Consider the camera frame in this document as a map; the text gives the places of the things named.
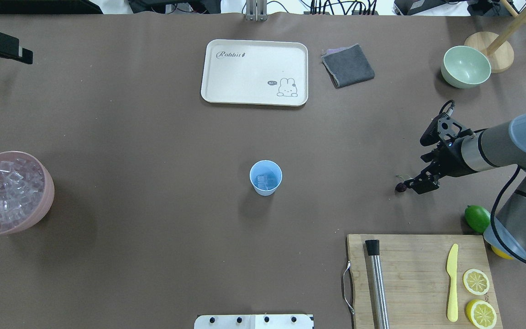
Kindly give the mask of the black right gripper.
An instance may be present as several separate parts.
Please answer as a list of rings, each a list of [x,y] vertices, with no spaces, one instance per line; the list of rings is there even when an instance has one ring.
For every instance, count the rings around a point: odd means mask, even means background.
[[[440,187],[438,179],[461,177],[473,173],[462,155],[462,143],[473,138],[473,131],[455,121],[449,114],[440,114],[432,120],[420,138],[422,146],[435,145],[431,152],[421,156],[428,166],[408,183],[408,189],[425,194]]]

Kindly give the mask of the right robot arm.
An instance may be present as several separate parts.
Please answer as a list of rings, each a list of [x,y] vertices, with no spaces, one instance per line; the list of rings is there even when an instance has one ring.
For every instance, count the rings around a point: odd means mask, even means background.
[[[526,264],[526,114],[509,122],[473,131],[441,110],[420,138],[434,146],[422,155],[426,168],[396,186],[418,194],[440,187],[443,177],[461,177],[499,167],[516,166],[491,208],[484,238],[499,251]]]

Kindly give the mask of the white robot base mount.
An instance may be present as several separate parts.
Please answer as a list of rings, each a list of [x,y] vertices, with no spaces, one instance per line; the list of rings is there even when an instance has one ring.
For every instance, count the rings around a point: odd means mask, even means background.
[[[194,329],[313,329],[315,321],[308,314],[230,314],[203,315]]]

